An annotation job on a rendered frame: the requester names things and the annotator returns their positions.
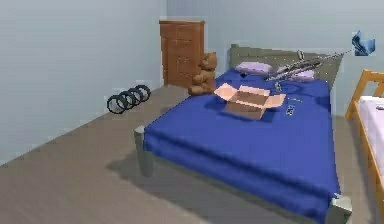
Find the brown teddy bear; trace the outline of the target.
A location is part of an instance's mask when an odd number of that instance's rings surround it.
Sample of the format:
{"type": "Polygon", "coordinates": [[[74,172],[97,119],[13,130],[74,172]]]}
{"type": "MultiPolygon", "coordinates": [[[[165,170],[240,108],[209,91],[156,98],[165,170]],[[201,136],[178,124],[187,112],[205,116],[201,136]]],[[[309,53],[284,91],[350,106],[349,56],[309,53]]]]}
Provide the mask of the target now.
{"type": "Polygon", "coordinates": [[[191,96],[212,94],[215,91],[215,69],[217,67],[216,53],[205,53],[199,67],[200,73],[192,78],[192,85],[188,88],[188,94],[191,96]]]}

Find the open cardboard box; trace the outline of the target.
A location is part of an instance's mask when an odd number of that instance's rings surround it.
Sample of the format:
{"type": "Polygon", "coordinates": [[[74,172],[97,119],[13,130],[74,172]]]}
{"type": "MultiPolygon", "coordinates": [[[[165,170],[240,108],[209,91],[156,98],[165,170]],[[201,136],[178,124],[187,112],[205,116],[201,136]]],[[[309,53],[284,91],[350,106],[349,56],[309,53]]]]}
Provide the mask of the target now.
{"type": "Polygon", "coordinates": [[[225,111],[242,117],[260,120],[267,109],[280,107],[285,94],[271,95],[267,89],[241,85],[238,89],[224,83],[214,94],[226,101],[225,111]]]}

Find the brown wooden chest of drawers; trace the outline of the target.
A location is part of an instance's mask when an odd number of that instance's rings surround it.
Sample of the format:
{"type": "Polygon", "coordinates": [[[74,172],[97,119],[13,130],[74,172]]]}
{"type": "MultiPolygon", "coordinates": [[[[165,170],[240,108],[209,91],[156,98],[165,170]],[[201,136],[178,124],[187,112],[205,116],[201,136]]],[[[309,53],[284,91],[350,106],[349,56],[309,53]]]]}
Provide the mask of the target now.
{"type": "Polygon", "coordinates": [[[200,73],[205,21],[160,20],[159,25],[164,84],[188,88],[200,73]]]}

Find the lilac pillow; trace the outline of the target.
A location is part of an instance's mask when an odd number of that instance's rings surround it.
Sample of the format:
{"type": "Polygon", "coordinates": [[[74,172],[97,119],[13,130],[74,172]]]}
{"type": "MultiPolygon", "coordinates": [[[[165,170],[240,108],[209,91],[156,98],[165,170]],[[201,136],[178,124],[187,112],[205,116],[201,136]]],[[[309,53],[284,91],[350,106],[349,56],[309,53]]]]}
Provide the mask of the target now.
{"type": "Polygon", "coordinates": [[[310,82],[315,79],[315,72],[313,70],[306,70],[291,77],[292,81],[296,82],[310,82]]]}
{"type": "Polygon", "coordinates": [[[242,62],[235,69],[246,74],[267,74],[272,71],[272,66],[261,62],[242,62]]]}

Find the orange wooden bed white mattress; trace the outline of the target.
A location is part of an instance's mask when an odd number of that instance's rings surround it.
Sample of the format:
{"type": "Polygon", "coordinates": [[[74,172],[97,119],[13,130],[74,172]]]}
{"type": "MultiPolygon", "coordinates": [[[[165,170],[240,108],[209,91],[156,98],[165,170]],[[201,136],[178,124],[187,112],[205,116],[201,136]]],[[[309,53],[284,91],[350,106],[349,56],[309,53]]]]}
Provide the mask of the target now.
{"type": "Polygon", "coordinates": [[[374,187],[377,208],[384,224],[384,72],[364,69],[345,113],[358,129],[361,149],[374,187]]]}

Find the blue bed with grey frame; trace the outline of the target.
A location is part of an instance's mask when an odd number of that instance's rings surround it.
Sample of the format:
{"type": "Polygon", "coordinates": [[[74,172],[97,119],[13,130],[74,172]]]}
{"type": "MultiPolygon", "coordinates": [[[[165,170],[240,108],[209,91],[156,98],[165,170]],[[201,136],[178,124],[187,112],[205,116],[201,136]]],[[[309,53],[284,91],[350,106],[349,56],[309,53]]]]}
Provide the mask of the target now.
{"type": "Polygon", "coordinates": [[[134,138],[140,169],[149,175],[154,156],[222,181],[317,224],[346,224],[352,214],[336,172],[330,92],[331,83],[291,78],[265,81],[267,74],[231,69],[216,78],[227,83],[285,94],[284,103],[267,109],[260,120],[225,111],[217,95],[190,96],[134,138]],[[295,106],[292,116],[286,114],[295,106]]]}

